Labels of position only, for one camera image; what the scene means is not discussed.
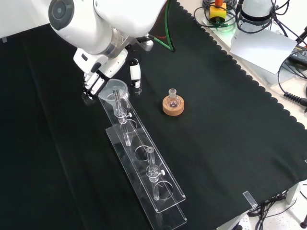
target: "white cylinder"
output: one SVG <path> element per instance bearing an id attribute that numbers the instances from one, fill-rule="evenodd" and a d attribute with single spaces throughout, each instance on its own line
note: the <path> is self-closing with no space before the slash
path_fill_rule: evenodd
<path id="1" fill-rule="evenodd" d="M 244 0 L 242 10 L 252 17 L 265 17 L 270 14 L 272 3 L 270 0 Z"/>

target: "hole in rack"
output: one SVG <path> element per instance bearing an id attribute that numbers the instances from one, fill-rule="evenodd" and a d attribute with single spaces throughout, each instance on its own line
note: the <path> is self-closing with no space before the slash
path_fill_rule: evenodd
<path id="1" fill-rule="evenodd" d="M 139 161 L 146 161 L 147 160 L 147 152 L 146 149 L 148 148 L 147 145 L 140 145 L 134 151 L 135 158 Z"/>
<path id="2" fill-rule="evenodd" d="M 136 130 L 137 124 L 132 119 L 127 119 L 127 122 L 120 124 L 120 128 L 124 133 L 133 133 Z"/>
<path id="3" fill-rule="evenodd" d="M 171 198 L 174 192 L 172 184 L 168 181 L 160 181 L 156 183 L 154 189 L 156 188 L 159 191 L 160 200 L 167 200 Z"/>

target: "floor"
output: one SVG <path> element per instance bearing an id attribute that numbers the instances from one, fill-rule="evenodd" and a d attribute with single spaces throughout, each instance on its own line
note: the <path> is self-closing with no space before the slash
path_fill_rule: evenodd
<path id="1" fill-rule="evenodd" d="M 307 186 L 302 186 L 301 192 L 307 196 Z M 268 216 L 283 212 L 288 207 L 289 205 L 287 205 L 285 200 L 276 202 L 270 209 Z M 265 219 L 263 230 L 302 230 L 300 223 L 305 219 L 306 215 L 307 200 L 299 194 L 296 203 L 286 212 Z M 250 230 L 254 230 L 258 217 L 249 218 L 249 221 L 251 226 Z"/>

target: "yellow device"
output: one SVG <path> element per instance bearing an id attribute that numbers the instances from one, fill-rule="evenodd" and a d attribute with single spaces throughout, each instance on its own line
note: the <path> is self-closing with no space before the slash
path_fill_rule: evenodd
<path id="1" fill-rule="evenodd" d="M 223 3 L 221 7 L 226 9 L 226 3 Z M 223 23 L 226 20 L 227 11 L 221 8 L 216 8 L 215 6 L 210 6 L 209 8 L 209 19 L 214 23 Z"/>

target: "white table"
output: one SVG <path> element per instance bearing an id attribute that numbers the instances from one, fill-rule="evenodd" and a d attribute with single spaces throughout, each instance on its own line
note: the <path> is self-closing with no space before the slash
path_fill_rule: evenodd
<path id="1" fill-rule="evenodd" d="M 180 5 L 183 6 L 185 10 L 187 10 L 189 13 L 194 14 L 194 11 L 196 8 L 202 6 L 202 0 L 178 0 Z M 285 0 L 277 0 L 277 3 L 279 5 L 282 5 L 285 2 Z M 295 3 L 299 3 L 300 5 L 304 4 L 305 7 L 295 7 Z M 290 7 L 286 15 L 280 16 L 279 19 L 286 24 L 290 29 L 292 29 L 296 34 L 300 35 L 304 28 L 307 26 L 307 22 L 304 19 L 304 10 L 307 8 L 307 1 L 302 0 L 291 0 Z M 199 22 L 204 17 L 204 10 L 199 10 L 196 13 L 196 18 Z M 281 103 L 286 110 L 288 110 L 291 114 L 291 116 L 294 116 L 298 122 L 302 123 L 305 128 L 307 128 L 307 113 L 304 113 L 304 108 L 301 106 L 298 106 L 297 104 L 293 103 L 292 101 L 289 101 L 288 99 L 283 97 L 283 92 L 279 88 L 278 85 L 269 86 L 266 85 L 261 76 L 256 73 L 251 66 L 248 65 L 248 63 L 241 58 L 234 56 L 231 54 L 230 51 L 230 40 L 229 36 L 228 38 L 223 36 L 218 36 L 210 29 L 206 29 L 206 31 L 214 38 L 214 40 L 217 42 L 218 45 L 222 47 L 223 50 L 225 50 L 229 55 L 231 55 L 241 66 L 243 70 L 247 72 L 248 75 L 252 76 L 253 80 L 256 80 L 259 82 L 260 86 L 263 86 L 266 91 L 270 92 L 272 94 L 272 97 L 276 98 L 279 103 Z M 290 32 L 288 32 L 288 35 L 291 39 L 295 40 L 296 37 L 294 35 L 290 35 Z M 306 98 L 305 90 L 307 87 L 307 80 L 301 79 L 298 76 L 294 76 L 292 79 L 282 83 L 282 87 L 285 91 L 293 93 L 297 96 Z M 300 184 L 296 184 L 294 187 L 289 189 L 288 196 L 287 196 L 287 202 L 289 204 L 293 203 L 300 191 Z M 218 230 L 231 230 L 242 218 L 243 216 L 248 212 L 248 210 L 242 215 L 230 220 L 229 222 L 225 223 L 221 227 L 218 228 Z"/>

